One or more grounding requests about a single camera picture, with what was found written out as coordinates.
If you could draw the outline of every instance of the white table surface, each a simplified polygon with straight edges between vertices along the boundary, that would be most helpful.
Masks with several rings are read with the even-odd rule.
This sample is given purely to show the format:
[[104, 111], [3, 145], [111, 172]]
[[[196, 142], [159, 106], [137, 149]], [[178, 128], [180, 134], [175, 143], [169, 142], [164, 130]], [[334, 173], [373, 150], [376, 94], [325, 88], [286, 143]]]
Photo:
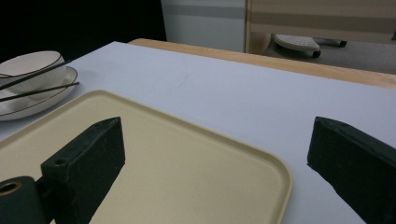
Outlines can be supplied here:
[[316, 116], [396, 147], [396, 90], [118, 42], [69, 65], [80, 85], [49, 110], [0, 121], [0, 140], [81, 94], [111, 91], [276, 154], [293, 176], [283, 219], [293, 224], [364, 223], [306, 165]]

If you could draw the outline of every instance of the beige tray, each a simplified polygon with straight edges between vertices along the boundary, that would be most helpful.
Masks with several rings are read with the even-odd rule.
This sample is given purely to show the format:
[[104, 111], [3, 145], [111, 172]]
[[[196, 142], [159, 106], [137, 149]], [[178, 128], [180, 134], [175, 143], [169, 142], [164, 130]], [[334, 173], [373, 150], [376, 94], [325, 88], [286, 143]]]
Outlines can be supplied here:
[[126, 164], [91, 223], [280, 223], [292, 179], [274, 155], [106, 91], [0, 142], [0, 180], [40, 164], [102, 119], [121, 117]]

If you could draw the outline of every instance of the chopsticks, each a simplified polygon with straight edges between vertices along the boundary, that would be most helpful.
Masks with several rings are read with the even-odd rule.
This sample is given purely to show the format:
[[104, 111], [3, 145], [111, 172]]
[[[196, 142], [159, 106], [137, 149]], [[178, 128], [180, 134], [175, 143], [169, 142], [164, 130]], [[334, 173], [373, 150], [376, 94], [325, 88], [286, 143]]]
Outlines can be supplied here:
[[45, 68], [45, 69], [43, 69], [43, 70], [41, 70], [41, 71], [38, 71], [38, 72], [36, 72], [36, 73], [34, 73], [34, 74], [32, 74], [32, 75], [29, 75], [29, 76], [26, 76], [26, 77], [22, 77], [22, 78], [20, 78], [20, 79], [18, 79], [18, 80], [9, 82], [9, 83], [7, 83], [7, 84], [4, 84], [3, 86], [0, 86], [0, 91], [3, 90], [3, 89], [6, 89], [6, 88], [8, 88], [8, 87], [14, 86], [14, 85], [16, 85], [16, 84], [18, 84], [18, 83], [21, 83], [21, 82], [23, 82], [23, 81], [26, 81], [26, 80], [28, 80], [28, 79], [30, 79], [30, 78], [40, 76], [40, 75], [42, 75], [42, 74], [44, 74], [44, 73], [46, 73], [46, 72], [48, 72], [48, 71], [50, 71], [50, 70], [53, 70], [53, 69], [55, 69], [55, 68], [58, 68], [58, 67], [63, 66], [63, 65], [65, 65], [65, 64], [67, 64], [67, 63], [70, 63], [70, 62], [71, 62], [71, 60], [67, 60], [67, 61], [64, 61], [64, 62], [62, 62], [62, 63], [55, 64], [55, 65], [53, 65], [53, 66], [51, 66], [51, 67]]
[[8, 97], [5, 97], [5, 98], [1, 98], [0, 102], [14, 100], [14, 99], [18, 99], [18, 98], [25, 97], [25, 96], [35, 95], [35, 94], [39, 94], [39, 93], [46, 92], [46, 91], [55, 91], [55, 90], [59, 90], [59, 89], [62, 89], [62, 88], [76, 86], [78, 84], [79, 84], [79, 82], [73, 82], [73, 83], [70, 83], [70, 84], [62, 85], [62, 86], [47, 88], [47, 89], [44, 89], [44, 90], [29, 91], [29, 92], [22, 93], [22, 94], [19, 94], [19, 95], [14, 95], [14, 96], [8, 96]]

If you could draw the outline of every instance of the bowl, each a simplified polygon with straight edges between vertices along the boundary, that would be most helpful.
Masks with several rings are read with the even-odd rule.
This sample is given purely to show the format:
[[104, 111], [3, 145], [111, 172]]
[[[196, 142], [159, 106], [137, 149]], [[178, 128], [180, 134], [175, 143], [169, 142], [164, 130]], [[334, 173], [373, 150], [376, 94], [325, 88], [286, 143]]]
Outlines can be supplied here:
[[[0, 85], [30, 76], [45, 68], [63, 62], [64, 57], [62, 54], [54, 50], [37, 51], [18, 56], [0, 63]], [[55, 87], [59, 83], [62, 83], [65, 73], [66, 67], [63, 65], [7, 89], [13, 93], [25, 93]]]

